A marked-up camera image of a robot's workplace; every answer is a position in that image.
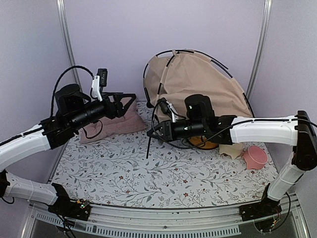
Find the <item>black tent pole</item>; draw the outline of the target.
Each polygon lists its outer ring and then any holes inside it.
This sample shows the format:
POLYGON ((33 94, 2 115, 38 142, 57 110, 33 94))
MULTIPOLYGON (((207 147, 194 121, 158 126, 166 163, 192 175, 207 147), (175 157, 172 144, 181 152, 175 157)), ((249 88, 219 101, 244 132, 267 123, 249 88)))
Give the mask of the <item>black tent pole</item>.
POLYGON ((233 82, 228 68, 215 58, 195 50, 176 50, 164 65, 157 95, 172 103, 194 94, 212 98, 233 82))
POLYGON ((235 117, 252 118, 244 90, 226 66, 195 50, 169 50, 153 56, 143 72, 148 108, 153 109, 149 138, 210 150, 231 144, 235 117))

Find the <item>beige fabric pet tent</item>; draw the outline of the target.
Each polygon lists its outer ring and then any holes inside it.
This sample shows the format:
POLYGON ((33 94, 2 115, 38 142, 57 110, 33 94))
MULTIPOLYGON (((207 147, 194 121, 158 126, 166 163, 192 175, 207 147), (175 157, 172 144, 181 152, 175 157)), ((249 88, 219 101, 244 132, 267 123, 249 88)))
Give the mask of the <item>beige fabric pet tent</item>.
POLYGON ((215 68, 216 60, 194 50, 170 50, 153 56, 144 70, 147 107, 159 121, 167 120, 157 101, 165 98, 174 111, 186 116, 185 99, 194 94, 209 97, 216 116, 253 117, 245 92, 229 73, 215 68))

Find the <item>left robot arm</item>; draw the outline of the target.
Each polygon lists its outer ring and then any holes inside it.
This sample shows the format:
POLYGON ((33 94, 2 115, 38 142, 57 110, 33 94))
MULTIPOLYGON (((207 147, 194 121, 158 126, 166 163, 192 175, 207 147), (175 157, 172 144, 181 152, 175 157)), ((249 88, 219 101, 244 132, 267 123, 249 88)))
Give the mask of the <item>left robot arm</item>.
POLYGON ((6 168, 33 154, 58 148, 79 133, 79 130, 100 119, 120 118, 135 101, 135 94, 98 93, 97 99, 80 92, 79 85, 69 84, 54 93, 56 115, 42 120, 30 130, 0 144, 0 196, 23 198, 46 204, 48 211, 62 217, 87 221, 89 201, 70 199, 65 188, 57 183, 44 184, 20 178, 6 168))

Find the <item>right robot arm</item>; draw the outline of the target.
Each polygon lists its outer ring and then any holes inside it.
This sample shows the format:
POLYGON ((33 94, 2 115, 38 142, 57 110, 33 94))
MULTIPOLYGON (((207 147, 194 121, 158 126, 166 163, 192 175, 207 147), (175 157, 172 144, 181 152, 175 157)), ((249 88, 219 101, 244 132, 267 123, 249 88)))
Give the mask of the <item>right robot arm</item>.
POLYGON ((305 111, 284 118, 245 118, 236 115, 215 116, 209 97, 194 94, 185 100, 186 117, 175 119, 177 113, 167 100, 160 99, 156 107, 170 116, 147 132, 149 138, 169 145, 192 136, 205 136, 206 141, 232 145, 243 142, 278 143, 292 146, 292 153, 278 177, 269 183, 259 202, 242 205, 239 214, 242 221, 258 220, 281 214, 280 200, 306 171, 317 166, 317 135, 305 111))

